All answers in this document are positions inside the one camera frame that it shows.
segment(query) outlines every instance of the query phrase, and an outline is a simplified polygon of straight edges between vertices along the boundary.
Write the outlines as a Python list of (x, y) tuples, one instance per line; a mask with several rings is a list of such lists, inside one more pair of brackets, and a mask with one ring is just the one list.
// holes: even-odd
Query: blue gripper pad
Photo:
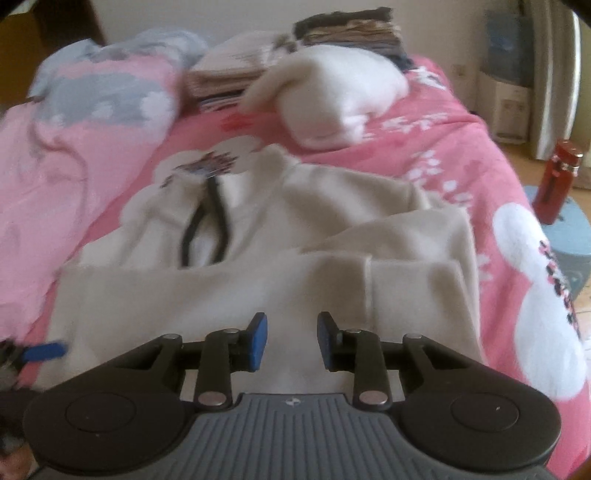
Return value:
[(502, 475), (449, 467), (406, 441), (385, 414), (359, 411), (341, 394), (244, 394), (231, 410), (199, 416), (174, 450), (136, 471), (99, 477), (45, 468), (33, 479), (556, 480), (540, 466)]
[(63, 357), (66, 352), (67, 349), (63, 343), (44, 343), (28, 347), (22, 353), (22, 360), (24, 362), (47, 362)]
[(251, 337), (251, 344), (249, 347), (249, 367), (251, 372), (256, 372), (261, 367), (262, 354), (265, 352), (265, 345), (267, 344), (267, 333), (267, 315), (263, 314), (258, 318), (258, 325)]

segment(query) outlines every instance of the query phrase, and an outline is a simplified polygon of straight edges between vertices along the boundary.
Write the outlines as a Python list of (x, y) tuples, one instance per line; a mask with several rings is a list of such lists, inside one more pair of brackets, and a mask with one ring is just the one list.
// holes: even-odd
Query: blue stool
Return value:
[[(538, 187), (525, 186), (530, 203)], [(591, 225), (572, 197), (568, 197), (552, 225), (542, 225), (558, 265), (570, 284), (575, 299), (591, 276)]]

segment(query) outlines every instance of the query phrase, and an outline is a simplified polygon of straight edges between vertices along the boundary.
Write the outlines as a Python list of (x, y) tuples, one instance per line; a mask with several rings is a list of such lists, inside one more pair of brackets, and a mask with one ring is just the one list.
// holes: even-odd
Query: blurry object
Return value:
[(548, 160), (544, 177), (532, 202), (541, 223), (552, 225), (577, 176), (583, 152), (569, 140), (559, 140)]
[(480, 72), (476, 111), (487, 123), (497, 142), (522, 144), (527, 141), (531, 89), (501, 82)]
[(360, 144), (365, 124), (408, 92), (406, 77), (382, 56), (315, 45), (285, 58), (253, 83), (240, 109), (275, 109), (301, 147), (338, 150)]
[(29, 362), (46, 362), (65, 356), (60, 342), (36, 346), (20, 345), (12, 340), (0, 342), (0, 456), (16, 452), (24, 444), (22, 417), (28, 403), (37, 395), (18, 387), (18, 375)]
[(534, 84), (534, 28), (531, 18), (486, 12), (488, 61), (485, 72), (522, 87)]
[(296, 23), (294, 35), (306, 46), (361, 48), (390, 59), (403, 71), (414, 68), (404, 51), (400, 27), (392, 23), (391, 8), (315, 15)]
[(579, 99), (581, 45), (579, 20), (559, 0), (540, 0), (534, 22), (534, 100), (531, 155), (550, 157), (559, 138), (569, 138)]

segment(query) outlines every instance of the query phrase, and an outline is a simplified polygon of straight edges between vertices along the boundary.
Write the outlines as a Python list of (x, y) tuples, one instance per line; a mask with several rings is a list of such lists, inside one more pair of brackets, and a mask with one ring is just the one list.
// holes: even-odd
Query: white floral pattern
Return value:
[(415, 79), (416, 82), (440, 90), (447, 90), (447, 87), (443, 84), (439, 75), (427, 70), (426, 67), (420, 66), (419, 68), (414, 69), (413, 72), (417, 74)]
[(485, 254), (478, 254), (476, 256), (476, 265), (478, 266), (478, 281), (481, 283), (490, 282), (493, 280), (492, 274), (486, 269), (490, 266), (491, 258)]
[[(436, 158), (435, 154), (434, 150), (413, 154), (411, 158), (418, 159), (418, 161), (402, 176), (402, 179), (411, 181), (417, 187), (424, 187), (429, 178), (438, 177), (444, 173), (444, 170), (440, 167), (441, 160)], [(457, 180), (443, 180), (439, 187), (427, 190), (440, 193), (446, 201), (458, 207), (465, 207), (467, 209), (472, 207), (474, 195), (470, 192), (457, 192)]]
[(447, 120), (447, 113), (445, 112), (427, 113), (415, 121), (410, 121), (405, 116), (398, 116), (382, 122), (382, 130), (393, 130), (409, 134), (415, 127), (419, 127), (424, 132), (437, 122), (444, 120)]
[(174, 104), (170, 95), (165, 92), (150, 92), (139, 106), (145, 119), (145, 126), (153, 131), (161, 131), (170, 125), (174, 115)]

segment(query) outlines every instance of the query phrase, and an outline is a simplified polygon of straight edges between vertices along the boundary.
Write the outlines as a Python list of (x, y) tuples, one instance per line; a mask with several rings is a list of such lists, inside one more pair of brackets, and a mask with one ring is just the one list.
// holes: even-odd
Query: metal pin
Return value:
[(220, 407), (228, 398), (222, 392), (203, 392), (197, 397), (197, 401), (206, 407)]
[(384, 392), (378, 390), (367, 390), (361, 392), (359, 401), (366, 405), (379, 406), (384, 405), (388, 401), (388, 396)]

